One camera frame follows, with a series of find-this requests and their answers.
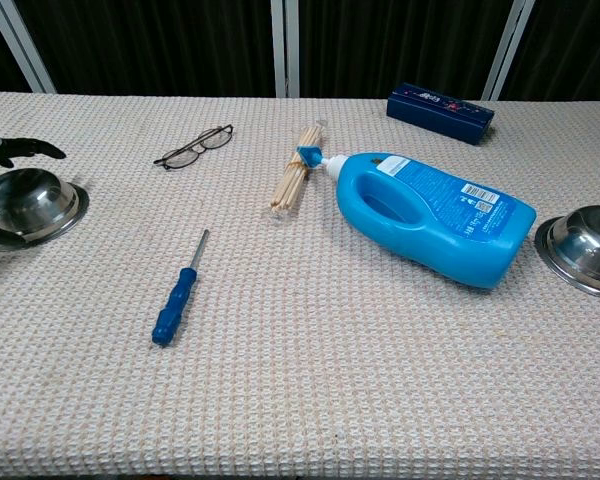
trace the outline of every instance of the blue box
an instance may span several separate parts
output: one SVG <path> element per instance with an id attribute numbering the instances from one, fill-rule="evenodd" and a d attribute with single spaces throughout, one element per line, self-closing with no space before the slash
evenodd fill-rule
<path id="1" fill-rule="evenodd" d="M 403 83 L 389 96 L 387 115 L 477 145 L 494 112 L 473 103 Z"/>

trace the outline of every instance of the stainless steel bowl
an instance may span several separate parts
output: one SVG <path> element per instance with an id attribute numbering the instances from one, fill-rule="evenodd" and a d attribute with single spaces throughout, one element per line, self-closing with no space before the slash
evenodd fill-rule
<path id="1" fill-rule="evenodd" d="M 16 250 L 48 242 L 84 216 L 89 196 L 39 168 L 0 175 L 0 231 L 7 232 L 0 250 Z M 12 234 L 24 242 L 9 240 Z"/>
<path id="2" fill-rule="evenodd" d="M 535 245 L 561 278 L 600 297 L 600 205 L 546 221 L 536 232 Z"/>

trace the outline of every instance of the bundle of chopsticks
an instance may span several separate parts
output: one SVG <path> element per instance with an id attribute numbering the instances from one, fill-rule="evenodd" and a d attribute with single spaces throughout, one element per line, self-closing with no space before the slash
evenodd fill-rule
<path id="1" fill-rule="evenodd" d="M 321 137 L 321 126 L 309 127 L 300 136 L 298 146 L 318 146 Z M 294 152 L 291 156 L 291 161 L 287 163 L 284 169 L 282 180 L 278 183 L 278 187 L 271 199 L 272 211 L 278 212 L 293 207 L 300 193 L 302 182 L 308 173 L 309 167 L 304 164 L 298 152 Z"/>

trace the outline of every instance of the eyeglass lens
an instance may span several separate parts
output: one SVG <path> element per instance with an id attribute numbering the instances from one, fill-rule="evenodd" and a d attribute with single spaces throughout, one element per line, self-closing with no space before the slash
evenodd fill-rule
<path id="1" fill-rule="evenodd" d="M 212 135 L 209 138 L 205 138 L 202 142 L 200 142 L 200 144 L 204 148 L 218 148 L 223 146 L 229 140 L 231 140 L 231 134 L 229 132 L 227 132 L 226 130 L 218 130 L 217 128 L 210 128 L 209 130 L 205 130 L 200 135 L 198 135 L 198 138 L 202 138 L 205 135 L 208 135 L 209 133 L 213 132 L 214 130 L 217 131 L 215 135 Z"/>
<path id="2" fill-rule="evenodd" d="M 167 153 L 165 157 L 168 157 L 173 152 L 175 152 L 175 150 L 172 150 L 171 152 Z M 166 160 L 164 163 L 168 168 L 182 168 L 186 167 L 187 165 L 191 165 L 198 159 L 199 156 L 200 154 L 198 152 L 191 148 L 188 148 L 184 152 L 176 155 L 175 157 Z"/>

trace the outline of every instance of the blue plastic bottle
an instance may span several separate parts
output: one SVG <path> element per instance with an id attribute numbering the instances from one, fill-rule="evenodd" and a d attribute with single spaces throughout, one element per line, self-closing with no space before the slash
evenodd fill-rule
<path id="1" fill-rule="evenodd" d="M 298 153 L 311 168 L 326 166 L 338 182 L 340 211 L 355 228 L 474 287 L 498 284 L 536 218 L 520 200 L 408 157 L 323 158 L 317 147 L 298 147 Z"/>

